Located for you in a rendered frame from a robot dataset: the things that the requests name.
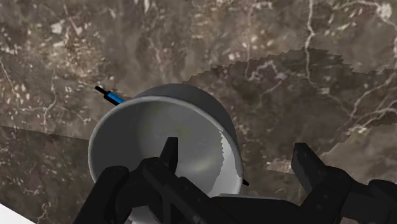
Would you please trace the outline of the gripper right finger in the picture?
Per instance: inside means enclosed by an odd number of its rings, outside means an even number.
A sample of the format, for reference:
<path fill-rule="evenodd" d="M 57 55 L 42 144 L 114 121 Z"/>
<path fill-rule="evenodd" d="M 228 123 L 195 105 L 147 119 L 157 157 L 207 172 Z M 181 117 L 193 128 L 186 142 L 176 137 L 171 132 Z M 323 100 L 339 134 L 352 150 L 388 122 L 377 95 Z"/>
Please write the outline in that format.
<path fill-rule="evenodd" d="M 397 184 L 372 179 L 357 182 L 344 170 L 325 165 L 305 143 L 295 143 L 291 168 L 307 197 L 296 219 L 303 224 L 397 224 Z"/>

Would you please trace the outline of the white bowl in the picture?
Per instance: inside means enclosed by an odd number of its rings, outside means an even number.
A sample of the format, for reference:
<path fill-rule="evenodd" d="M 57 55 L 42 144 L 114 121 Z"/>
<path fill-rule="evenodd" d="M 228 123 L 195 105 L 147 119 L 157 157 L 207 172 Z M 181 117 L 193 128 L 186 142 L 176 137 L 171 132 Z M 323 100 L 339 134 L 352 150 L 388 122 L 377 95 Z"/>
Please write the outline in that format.
<path fill-rule="evenodd" d="M 88 145 L 94 184 L 108 167 L 133 171 L 145 158 L 159 157 L 168 137 L 178 139 L 175 175 L 187 178 L 230 215 L 230 224 L 239 224 L 227 210 L 243 183 L 233 123 L 213 96 L 191 85 L 151 88 L 101 118 Z M 162 224 L 148 206 L 134 208 L 129 216 Z"/>

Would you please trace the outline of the blue and black pen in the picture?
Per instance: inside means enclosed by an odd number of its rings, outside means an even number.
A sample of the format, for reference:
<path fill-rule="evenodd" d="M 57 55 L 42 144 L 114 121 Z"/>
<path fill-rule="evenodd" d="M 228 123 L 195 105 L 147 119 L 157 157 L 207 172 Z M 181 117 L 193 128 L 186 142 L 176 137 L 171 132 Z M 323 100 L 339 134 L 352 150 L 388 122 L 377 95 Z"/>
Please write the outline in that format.
<path fill-rule="evenodd" d="M 125 102 L 124 99 L 122 99 L 120 96 L 116 95 L 112 91 L 104 90 L 100 86 L 95 86 L 95 89 L 103 95 L 103 98 L 105 100 L 109 101 L 111 104 L 115 106 Z"/>

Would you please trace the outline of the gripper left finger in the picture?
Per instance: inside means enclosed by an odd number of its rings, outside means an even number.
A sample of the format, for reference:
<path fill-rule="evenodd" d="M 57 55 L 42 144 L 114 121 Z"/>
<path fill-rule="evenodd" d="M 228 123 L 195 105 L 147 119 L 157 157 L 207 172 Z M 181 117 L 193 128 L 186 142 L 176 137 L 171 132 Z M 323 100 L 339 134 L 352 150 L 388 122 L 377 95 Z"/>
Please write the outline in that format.
<path fill-rule="evenodd" d="M 124 224 L 134 208 L 148 206 L 162 224 L 230 224 L 230 215 L 185 177 L 175 175 L 178 139 L 168 137 L 159 157 L 137 169 L 104 169 L 73 224 Z"/>

